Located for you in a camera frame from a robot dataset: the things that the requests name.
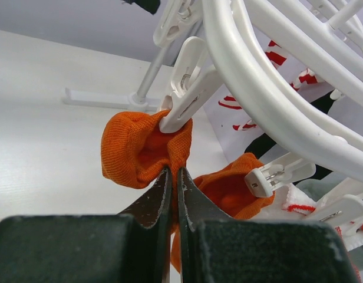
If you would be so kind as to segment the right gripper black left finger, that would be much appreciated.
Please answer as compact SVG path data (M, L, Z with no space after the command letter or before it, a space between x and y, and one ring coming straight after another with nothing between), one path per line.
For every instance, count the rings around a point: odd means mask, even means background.
M0 221L0 282L169 282L172 175L116 215Z

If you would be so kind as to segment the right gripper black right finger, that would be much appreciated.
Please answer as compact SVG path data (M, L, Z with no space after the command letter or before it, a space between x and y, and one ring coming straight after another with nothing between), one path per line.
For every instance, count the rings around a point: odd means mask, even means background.
M358 282L339 235L317 221L237 221L177 177L182 282Z

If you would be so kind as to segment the orange sock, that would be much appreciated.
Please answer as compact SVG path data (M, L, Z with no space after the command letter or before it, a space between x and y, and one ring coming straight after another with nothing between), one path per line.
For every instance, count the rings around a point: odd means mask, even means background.
M162 133L159 123L168 111L156 114L124 111L106 124L101 139L101 167L105 178L132 189L144 189L165 168L172 175L172 225L174 234L170 262L179 271L180 232L177 174L186 167L192 144L193 121L175 133Z
M195 178L194 184L222 211L235 219L247 220L275 198L257 198L246 186L245 176L262 166L254 154L244 153L222 170Z

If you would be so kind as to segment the white plastic sock hanger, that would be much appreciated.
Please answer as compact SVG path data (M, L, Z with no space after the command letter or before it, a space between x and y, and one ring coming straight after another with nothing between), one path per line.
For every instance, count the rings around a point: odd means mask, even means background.
M267 1L203 1L209 54L244 111L283 148L363 183L363 137L306 102L262 51L258 28L363 104L363 83Z

